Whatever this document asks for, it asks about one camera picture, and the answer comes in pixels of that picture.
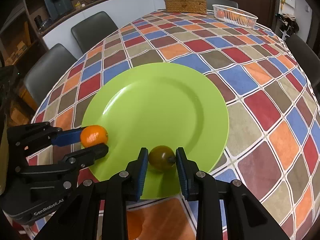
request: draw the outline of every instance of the dining table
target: dining table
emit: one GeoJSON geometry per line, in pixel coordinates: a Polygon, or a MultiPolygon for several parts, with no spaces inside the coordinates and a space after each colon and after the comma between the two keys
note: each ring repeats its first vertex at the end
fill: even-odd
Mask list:
{"type": "MultiPolygon", "coordinates": [[[[228,109],[229,135],[221,158],[208,173],[226,182],[242,181],[288,237],[301,240],[319,215],[319,104],[286,44],[265,26],[241,28],[216,19],[212,11],[151,12],[109,35],[71,66],[32,123],[79,128],[103,85],[130,68],[157,62],[193,68],[219,89],[228,109]]],[[[79,149],[80,143],[50,146],[29,156],[28,163],[57,163],[79,149]]],[[[78,184],[85,179],[98,181],[90,168],[80,171],[78,184]]],[[[220,206],[226,240],[222,200],[220,206]]],[[[138,240],[196,238],[198,203],[181,194],[129,203],[127,210],[143,223],[138,240]]],[[[51,216],[25,227],[31,239],[51,216]]],[[[97,239],[102,217],[103,201],[97,239]]]]}

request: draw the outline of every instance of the chair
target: chair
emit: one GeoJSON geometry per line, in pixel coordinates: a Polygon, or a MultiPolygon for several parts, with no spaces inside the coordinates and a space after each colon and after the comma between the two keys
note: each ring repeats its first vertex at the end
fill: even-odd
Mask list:
{"type": "Polygon", "coordinates": [[[316,88],[320,83],[320,59],[318,56],[297,34],[287,37],[285,43],[306,73],[312,87],[316,88]]]}
{"type": "Polygon", "coordinates": [[[220,5],[231,6],[233,8],[239,8],[238,3],[231,0],[206,0],[206,1],[207,1],[207,10],[213,10],[213,7],[212,7],[213,4],[220,4],[220,5]]]}
{"type": "Polygon", "coordinates": [[[81,51],[86,53],[94,45],[117,29],[117,25],[109,15],[102,11],[73,26],[71,33],[79,44],[81,51]]]}
{"type": "Polygon", "coordinates": [[[47,51],[30,69],[24,84],[38,106],[59,78],[76,62],[76,58],[60,43],[47,51]]]}

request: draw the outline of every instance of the green tomato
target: green tomato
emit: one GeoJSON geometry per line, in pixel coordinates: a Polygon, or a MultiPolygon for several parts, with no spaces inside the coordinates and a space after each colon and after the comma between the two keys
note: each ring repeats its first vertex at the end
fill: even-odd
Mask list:
{"type": "Polygon", "coordinates": [[[149,163],[159,171],[171,169],[175,162],[176,157],[167,146],[156,146],[149,153],[149,163]]]}

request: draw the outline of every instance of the white wall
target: white wall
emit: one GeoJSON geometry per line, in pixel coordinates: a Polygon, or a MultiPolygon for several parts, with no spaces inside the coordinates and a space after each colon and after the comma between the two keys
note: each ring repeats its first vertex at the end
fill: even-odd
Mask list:
{"type": "Polygon", "coordinates": [[[283,5],[283,10],[281,11],[281,4],[279,7],[279,13],[289,13],[296,17],[296,22],[299,25],[299,31],[297,35],[303,39],[303,41],[307,41],[311,19],[312,19],[312,10],[309,12],[306,11],[306,7],[309,6],[305,0],[295,0],[295,8],[291,7],[288,4],[283,5]]]}
{"type": "Polygon", "coordinates": [[[71,34],[71,28],[77,23],[100,11],[105,11],[118,28],[122,28],[128,23],[159,9],[165,9],[164,0],[107,0],[72,16],[48,32],[43,39],[49,49],[60,43],[79,59],[83,54],[71,34]]]}
{"type": "Polygon", "coordinates": [[[296,0],[296,8],[294,10],[294,16],[300,28],[297,35],[303,39],[304,42],[307,41],[312,19],[312,10],[309,7],[309,12],[307,12],[307,6],[309,5],[305,0],[296,0]]]}

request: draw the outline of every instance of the screw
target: screw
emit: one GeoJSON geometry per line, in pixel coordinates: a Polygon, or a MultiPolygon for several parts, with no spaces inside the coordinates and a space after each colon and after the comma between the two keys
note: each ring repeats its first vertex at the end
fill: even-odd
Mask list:
{"type": "Polygon", "coordinates": [[[196,173],[196,175],[197,175],[198,177],[200,177],[200,178],[203,178],[203,177],[205,176],[205,172],[204,172],[204,171],[198,171],[198,172],[196,173]]]}
{"type": "Polygon", "coordinates": [[[119,176],[122,177],[122,178],[128,177],[128,175],[129,175],[129,172],[127,172],[127,171],[121,171],[119,173],[119,176]]]}
{"type": "Polygon", "coordinates": [[[83,185],[85,185],[86,187],[90,186],[92,184],[92,180],[91,179],[86,179],[84,182],[83,182],[83,185]]]}
{"type": "Polygon", "coordinates": [[[70,163],[75,163],[76,162],[76,158],[74,158],[74,157],[69,158],[69,162],[70,163]]]}
{"type": "Polygon", "coordinates": [[[232,181],[232,184],[235,185],[236,187],[239,187],[239,186],[241,186],[242,182],[239,181],[239,179],[235,179],[232,181]]]}
{"type": "Polygon", "coordinates": [[[64,187],[65,189],[71,188],[71,182],[70,182],[70,181],[65,181],[65,182],[63,183],[63,187],[64,187]]]}

